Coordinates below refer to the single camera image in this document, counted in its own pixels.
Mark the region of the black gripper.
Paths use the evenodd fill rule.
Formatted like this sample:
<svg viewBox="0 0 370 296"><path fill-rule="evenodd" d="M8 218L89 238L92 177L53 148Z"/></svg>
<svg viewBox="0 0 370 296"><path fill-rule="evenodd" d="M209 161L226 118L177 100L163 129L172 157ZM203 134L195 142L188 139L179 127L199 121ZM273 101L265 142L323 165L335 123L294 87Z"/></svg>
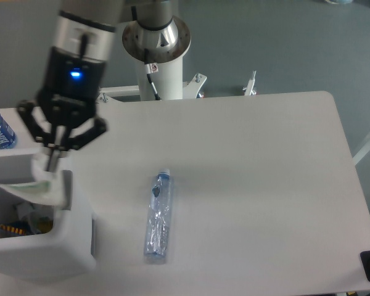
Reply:
<svg viewBox="0 0 370 296"><path fill-rule="evenodd" d="M96 98L106 63L93 59L81 59L61 49L52 47L43 87L36 100L46 120L59 126L79 127L96 115ZM43 145L48 161L45 171L56 171L55 152L62 154L80 150L107 131L107 123L101 117L94 117L92 127L72 137L73 128L65 127L59 144L56 145L56 129L45 132L36 121L32 101L20 101L16 111L32 139Z"/></svg>

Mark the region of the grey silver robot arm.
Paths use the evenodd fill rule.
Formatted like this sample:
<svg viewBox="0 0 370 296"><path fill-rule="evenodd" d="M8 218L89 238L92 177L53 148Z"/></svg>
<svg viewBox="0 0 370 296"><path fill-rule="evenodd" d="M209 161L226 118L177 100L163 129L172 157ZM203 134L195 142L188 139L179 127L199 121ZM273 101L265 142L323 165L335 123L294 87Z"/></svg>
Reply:
<svg viewBox="0 0 370 296"><path fill-rule="evenodd" d="M62 1L41 89L17 111L43 146L43 170L107 131L96 101L117 25L126 52L136 61L144 101L183 98L183 57L191 45L187 25L170 1Z"/></svg>

